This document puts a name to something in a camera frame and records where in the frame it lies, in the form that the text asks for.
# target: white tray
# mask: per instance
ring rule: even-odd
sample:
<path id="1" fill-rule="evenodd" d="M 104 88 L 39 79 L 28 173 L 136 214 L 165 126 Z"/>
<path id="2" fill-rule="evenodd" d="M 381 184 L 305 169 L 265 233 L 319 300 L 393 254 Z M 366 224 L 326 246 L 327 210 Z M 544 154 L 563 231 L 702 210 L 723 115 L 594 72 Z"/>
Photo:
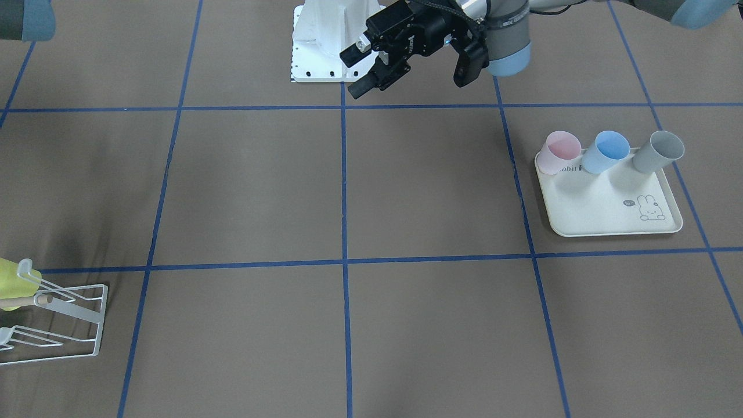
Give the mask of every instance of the white tray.
<path id="1" fill-rule="evenodd" d="M 684 221 L 663 169 L 635 170 L 627 158 L 595 175 L 581 166 L 581 156 L 554 176 L 539 171 L 539 186 L 552 229 L 563 237 L 672 234 Z"/>

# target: white wire rack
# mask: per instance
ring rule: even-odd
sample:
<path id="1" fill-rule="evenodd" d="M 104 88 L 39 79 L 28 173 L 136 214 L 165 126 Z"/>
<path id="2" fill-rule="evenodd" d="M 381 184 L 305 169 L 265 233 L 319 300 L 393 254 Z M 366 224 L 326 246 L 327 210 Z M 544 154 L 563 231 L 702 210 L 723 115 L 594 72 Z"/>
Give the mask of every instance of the white wire rack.
<path id="1" fill-rule="evenodd" d="M 0 366 L 8 364 L 28 363 L 32 361 L 53 360 L 58 358 L 74 358 L 96 356 L 100 349 L 101 337 L 103 336 L 103 320 L 106 316 L 106 301 L 108 297 L 108 287 L 103 284 L 94 284 L 87 286 L 60 287 L 48 280 L 37 276 L 32 269 L 32 262 L 29 259 L 22 260 L 18 264 L 16 272 L 18 278 L 39 285 L 39 290 L 30 298 L 5 299 L 5 306 L 38 306 L 53 312 L 71 316 L 81 321 L 93 324 L 95 337 L 92 338 L 75 338 L 70 335 L 61 335 L 55 332 L 44 331 L 15 325 L 13 327 L 0 327 L 0 352 L 13 350 L 21 345 L 46 348 L 60 347 L 59 350 L 46 350 L 43 357 L 20 358 L 3 361 L 0 356 Z M 88 289 L 94 290 L 94 297 L 83 296 L 82 293 Z M 82 304 L 95 305 L 94 309 L 82 306 Z M 82 354 L 68 354 L 65 352 L 63 345 L 67 343 L 81 343 L 87 346 Z"/>

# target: blue tape line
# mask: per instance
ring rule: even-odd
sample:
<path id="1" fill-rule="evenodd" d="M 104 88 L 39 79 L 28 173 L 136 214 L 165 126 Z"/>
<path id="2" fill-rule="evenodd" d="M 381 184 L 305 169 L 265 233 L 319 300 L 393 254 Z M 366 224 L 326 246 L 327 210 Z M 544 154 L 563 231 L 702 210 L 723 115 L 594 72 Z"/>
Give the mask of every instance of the blue tape line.
<path id="1" fill-rule="evenodd" d="M 504 108 L 519 107 L 645 107 L 647 103 L 509 103 Z"/>
<path id="2" fill-rule="evenodd" d="M 444 255 L 431 257 L 351 258 L 348 264 L 439 263 L 445 261 L 523 260 L 530 254 Z"/>
<path id="3" fill-rule="evenodd" d="M 633 255 L 658 254 L 699 254 L 706 253 L 706 248 L 662 248 L 654 250 L 618 250 L 618 251 L 577 251 L 565 253 L 537 253 L 536 258 L 571 258 L 571 257 L 616 257 Z"/>
<path id="4" fill-rule="evenodd" d="M 345 414 L 354 416 L 354 386 L 351 367 L 351 301 L 348 293 L 348 181 L 346 165 L 345 83 L 340 84 L 341 242 L 343 245 L 343 323 L 345 327 Z"/>
<path id="5" fill-rule="evenodd" d="M 121 273 L 125 271 L 145 271 L 145 266 L 124 267 L 84 267 L 81 269 L 40 269 L 41 274 L 86 274 L 86 273 Z"/>
<path id="6" fill-rule="evenodd" d="M 26 57 L 23 59 L 23 63 L 21 64 L 21 69 L 18 71 L 18 76 L 16 77 L 16 81 L 13 83 L 13 89 L 10 90 L 10 96 L 7 98 L 7 102 L 5 103 L 5 107 L 3 108 L 2 115 L 0 115 L 0 128 L 2 128 L 3 123 L 5 123 L 5 118 L 7 118 L 7 114 L 10 111 L 10 105 L 13 104 L 13 99 L 16 98 L 16 92 L 18 91 L 18 86 L 21 85 L 21 79 L 23 78 L 23 73 L 26 72 L 26 66 L 28 65 L 28 60 L 31 59 L 31 54 L 33 53 L 33 49 L 36 47 L 36 42 L 32 42 L 31 45 L 28 46 L 28 52 L 26 52 Z"/>
<path id="7" fill-rule="evenodd" d="M 652 104 L 655 107 L 739 107 L 743 106 L 743 102 L 740 103 L 655 103 Z"/>
<path id="8" fill-rule="evenodd" d="M 713 247 L 712 251 L 719 253 L 732 253 L 743 251 L 743 247 Z"/>
<path id="9" fill-rule="evenodd" d="M 298 105 L 298 106 L 184 106 L 183 110 L 193 111 L 215 111 L 215 110 L 338 110 L 338 105 Z"/>
<path id="10" fill-rule="evenodd" d="M 266 267 L 297 267 L 297 266 L 338 266 L 342 260 L 299 260 L 299 261 L 256 261 L 251 263 L 213 263 L 213 264 L 169 264 L 152 266 L 152 271 L 181 271 L 181 270 L 219 270 L 219 269 L 260 269 Z"/>
<path id="11" fill-rule="evenodd" d="M 720 281 L 720 286 L 722 286 L 722 291 L 723 293 L 725 293 L 727 304 L 730 306 L 730 310 L 733 311 L 733 318 L 736 319 L 736 323 L 738 324 L 738 330 L 741 332 L 741 335 L 743 335 L 743 320 L 741 319 L 740 312 L 738 312 L 738 308 L 736 308 L 736 303 L 733 300 L 733 296 L 730 294 L 730 290 L 727 288 L 727 283 L 725 283 L 725 278 L 722 276 L 722 270 L 720 270 L 720 265 L 717 263 L 715 254 L 712 251 L 710 251 L 710 261 L 712 261 L 712 266 L 715 268 L 715 273 L 717 274 L 717 280 Z"/>
<path id="12" fill-rule="evenodd" d="M 142 291 L 140 293 L 139 306 L 137 308 L 137 318 L 134 321 L 134 332 L 132 333 L 132 345 L 129 348 L 129 360 L 126 363 L 126 373 L 124 374 L 124 383 L 121 389 L 121 398 L 119 401 L 118 418 L 123 418 L 124 410 L 126 408 L 126 397 L 129 394 L 129 383 L 132 378 L 132 368 L 134 367 L 134 357 L 137 352 L 137 342 L 139 341 L 139 332 L 142 325 L 142 315 L 144 312 L 144 305 L 147 298 L 147 288 L 149 287 L 149 277 L 152 271 L 152 261 L 155 257 L 155 246 L 158 242 L 158 231 L 160 229 L 160 218 L 163 214 L 163 206 L 165 204 L 165 193 L 168 187 L 168 173 L 170 170 L 170 163 L 173 159 L 173 149 L 175 148 L 175 140 L 178 137 L 178 126 L 181 122 L 181 112 L 186 98 L 186 88 L 188 86 L 188 77 L 191 69 L 191 61 L 193 60 L 193 51 L 196 46 L 196 36 L 198 35 L 198 24 L 201 20 L 201 8 L 204 5 L 204 0 L 198 0 L 198 6 L 196 8 L 196 17 L 193 25 L 193 33 L 191 35 L 191 45 L 189 46 L 188 58 L 186 59 L 186 70 L 184 72 L 183 83 L 181 85 L 181 97 L 178 100 L 178 111 L 175 114 L 175 122 L 173 123 L 173 132 L 170 138 L 170 148 L 168 149 L 168 159 L 165 164 L 165 173 L 163 174 L 163 183 L 160 186 L 160 199 L 158 201 L 158 211 L 155 214 L 155 226 L 152 228 L 152 243 L 150 245 L 149 254 L 147 256 L 147 265 L 144 272 L 144 279 L 142 281 Z"/>
<path id="13" fill-rule="evenodd" d="M 178 107 L 61 107 L 40 109 L 10 109 L 8 113 L 95 113 L 95 112 L 168 112 Z"/>
<path id="14" fill-rule="evenodd" d="M 706 253 L 707 248 L 659 248 L 651 250 L 615 250 L 615 251 L 575 251 L 564 253 L 535 253 L 532 254 L 483 254 L 483 255 L 445 255 L 428 257 L 378 257 L 378 258 L 349 258 L 345 263 L 351 264 L 387 264 L 387 263 L 440 263 L 458 261 L 486 261 L 486 260 L 527 260 L 535 258 L 577 258 L 577 257 L 627 257 L 637 255 L 658 254 L 700 254 Z M 713 252 L 743 252 L 743 247 L 717 247 Z M 206 263 L 206 264 L 165 264 L 152 266 L 150 271 L 186 271 L 186 270 L 219 270 L 219 269 L 260 269 L 272 267 L 300 267 L 300 266 L 341 266 L 342 259 L 327 260 L 291 260 L 291 261 L 253 261 L 246 263 Z M 116 273 L 124 271 L 145 271 L 147 266 L 120 266 L 120 267 L 82 267 L 76 269 L 43 269 L 42 274 L 75 274 L 75 273 Z"/>
<path id="15" fill-rule="evenodd" d="M 655 105 L 650 99 L 650 94 L 647 91 L 645 82 L 643 81 L 642 74 L 640 74 L 640 69 L 638 68 L 637 63 L 635 62 L 635 57 L 632 55 L 632 50 L 629 47 L 629 43 L 627 42 L 627 39 L 624 36 L 624 31 L 622 30 L 622 26 L 619 23 L 619 19 L 617 18 L 616 13 L 614 13 L 614 8 L 611 5 L 611 0 L 606 2 L 606 4 L 609 7 L 611 16 L 614 18 L 614 23 L 616 24 L 617 29 L 619 30 L 619 34 L 622 37 L 622 42 L 624 42 L 624 46 L 627 50 L 627 54 L 629 55 L 629 59 L 630 61 L 632 61 L 632 66 L 635 68 L 637 79 L 640 81 L 640 85 L 642 86 L 643 92 L 645 93 L 645 97 L 648 101 L 648 106 L 650 106 L 653 117 L 655 118 L 655 124 L 657 125 L 658 129 L 662 130 L 663 125 L 661 124 L 661 120 L 658 118 L 658 113 L 655 111 Z M 704 246 L 707 248 L 707 251 L 710 256 L 710 261 L 712 262 L 712 265 L 715 268 L 715 273 L 717 274 L 717 279 L 719 280 L 720 286 L 722 286 L 723 293 L 725 294 L 725 297 L 727 299 L 727 304 L 730 306 L 730 311 L 733 313 L 733 317 L 735 318 L 736 323 L 738 324 L 738 329 L 740 333 L 743 335 L 743 321 L 741 320 L 735 301 L 733 300 L 732 296 L 730 295 L 730 291 L 727 288 L 727 284 L 725 283 L 725 278 L 723 277 L 722 271 L 720 270 L 719 265 L 717 263 L 717 259 L 715 258 L 715 252 L 713 251 L 712 246 L 710 245 L 710 241 L 707 238 L 707 233 L 704 232 L 704 227 L 702 226 L 701 220 L 699 219 L 699 215 L 697 214 L 696 208 L 694 207 L 694 201 L 692 200 L 691 194 L 689 193 L 689 189 L 687 188 L 686 182 L 684 181 L 684 177 L 681 175 L 681 171 L 678 169 L 678 164 L 676 164 L 675 162 L 673 163 L 673 169 L 676 172 L 676 176 L 678 177 L 679 183 L 681 184 L 681 189 L 684 191 L 684 195 L 687 198 L 687 202 L 689 203 L 689 207 L 692 211 L 692 215 L 694 216 L 694 221 L 697 224 L 697 229 L 699 230 L 702 241 L 704 241 Z"/>
<path id="16" fill-rule="evenodd" d="M 358 109 L 488 109 L 497 108 L 495 103 L 472 104 L 387 104 L 387 105 L 348 105 L 348 110 Z"/>
<path id="17" fill-rule="evenodd" d="M 637 75 L 637 79 L 640 81 L 640 87 L 643 89 L 643 93 L 645 94 L 645 99 L 648 101 L 648 106 L 650 106 L 650 111 L 652 112 L 652 116 L 655 119 L 655 123 L 660 126 L 661 120 L 658 119 L 658 113 L 655 111 L 655 106 L 653 106 L 652 100 L 650 100 L 650 93 L 648 92 L 647 87 L 645 86 L 645 81 L 643 80 L 643 76 L 640 75 L 640 68 L 637 66 L 637 62 L 635 61 L 635 56 L 632 55 L 632 50 L 629 49 L 629 42 L 627 42 L 627 38 L 624 36 L 624 31 L 622 30 L 622 26 L 619 24 L 619 19 L 617 18 L 617 14 L 614 12 L 614 6 L 611 5 L 611 0 L 608 0 L 606 2 L 606 5 L 609 7 L 609 12 L 611 13 L 611 17 L 614 20 L 614 24 L 617 26 L 617 30 L 619 31 L 619 36 L 622 38 L 622 43 L 624 44 L 624 49 L 627 51 L 627 56 L 629 57 L 629 61 L 632 63 L 632 67 L 635 69 L 635 74 Z"/>
<path id="18" fill-rule="evenodd" d="M 147 296 L 149 286 L 150 271 L 145 270 L 144 279 L 142 280 L 142 290 L 140 291 L 139 305 L 137 306 L 137 317 L 134 319 L 134 331 L 132 332 L 132 343 L 129 345 L 129 358 L 126 361 L 126 372 L 124 373 L 124 383 L 121 388 L 121 398 L 119 400 L 118 418 L 123 418 L 124 409 L 126 408 L 126 397 L 129 395 L 129 382 L 132 380 L 132 368 L 134 366 L 134 355 L 137 352 L 137 342 L 139 341 L 139 332 L 142 327 L 142 314 L 144 312 L 144 301 Z"/>
<path id="19" fill-rule="evenodd" d="M 560 398 L 562 399 L 562 408 L 565 412 L 565 418 L 571 418 L 570 404 L 568 403 L 568 393 L 565 389 L 565 381 L 562 378 L 562 367 L 560 366 L 559 356 L 557 354 L 557 344 L 555 343 L 554 333 L 552 331 L 552 320 L 550 319 L 550 312 L 547 307 L 547 298 L 545 296 L 544 288 L 542 287 L 542 275 L 539 273 L 539 263 L 537 262 L 538 259 L 536 257 L 536 252 L 534 251 L 534 241 L 531 236 L 531 227 L 529 226 L 529 217 L 526 211 L 526 204 L 524 203 L 524 194 L 522 193 L 521 182 L 519 181 L 519 170 L 516 167 L 516 158 L 513 155 L 513 145 L 511 143 L 510 134 L 508 132 L 508 121 L 506 120 L 505 108 L 503 107 L 503 99 L 501 97 L 501 88 L 498 84 L 498 77 L 493 77 L 493 85 L 496 87 L 496 97 L 498 99 L 501 122 L 503 123 L 503 133 L 506 138 L 506 145 L 508 147 L 508 157 L 510 158 L 511 165 L 513 166 L 513 180 L 516 183 L 516 192 L 519 194 L 519 200 L 521 201 L 521 212 L 524 217 L 524 229 L 526 231 L 526 239 L 529 244 L 529 256 L 531 258 L 531 265 L 534 270 L 536 287 L 539 290 L 539 301 L 542 304 L 542 316 L 544 316 L 545 319 L 547 337 L 550 341 L 552 362 L 554 363 L 555 374 L 557 376 L 557 384 L 559 385 Z"/>
<path id="20" fill-rule="evenodd" d="M 654 107 L 740 107 L 743 103 L 653 103 Z M 647 103 L 504 103 L 509 108 L 552 108 L 552 107 L 644 107 Z M 347 105 L 347 110 L 363 109 L 495 109 L 497 104 L 438 104 L 438 105 Z M 132 107 L 81 107 L 81 108 L 37 108 L 7 109 L 7 113 L 86 113 L 86 112 L 174 112 L 177 106 L 132 106 Z M 339 110 L 338 105 L 298 105 L 298 106 L 183 106 L 184 112 L 214 112 L 219 110 Z"/>

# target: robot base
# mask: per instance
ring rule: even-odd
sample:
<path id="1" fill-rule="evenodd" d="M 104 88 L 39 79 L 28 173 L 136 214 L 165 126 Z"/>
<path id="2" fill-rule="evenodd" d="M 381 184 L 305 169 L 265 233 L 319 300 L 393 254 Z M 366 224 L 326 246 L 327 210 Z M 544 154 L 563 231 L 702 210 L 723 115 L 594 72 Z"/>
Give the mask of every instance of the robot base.
<path id="1" fill-rule="evenodd" d="M 346 68 L 339 53 L 366 30 L 366 19 L 383 9 L 376 0 L 306 0 L 294 9 L 291 81 L 356 81 L 374 65 L 377 53 Z"/>

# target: gray floor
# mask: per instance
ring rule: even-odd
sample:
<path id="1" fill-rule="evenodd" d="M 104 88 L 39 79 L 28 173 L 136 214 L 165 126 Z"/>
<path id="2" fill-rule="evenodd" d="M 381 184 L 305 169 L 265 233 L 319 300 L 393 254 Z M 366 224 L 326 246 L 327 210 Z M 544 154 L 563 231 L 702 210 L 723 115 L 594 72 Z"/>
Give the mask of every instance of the gray floor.
<path id="1" fill-rule="evenodd" d="M 111 287 L 100 355 L 3 367 L 0 416 L 741 416 L 736 11 L 589 2 L 515 77 L 447 49 L 353 100 L 289 83 L 298 3 L 55 1 L 0 42 L 0 257 Z M 659 128 L 680 232 L 550 229 L 549 132 Z"/>

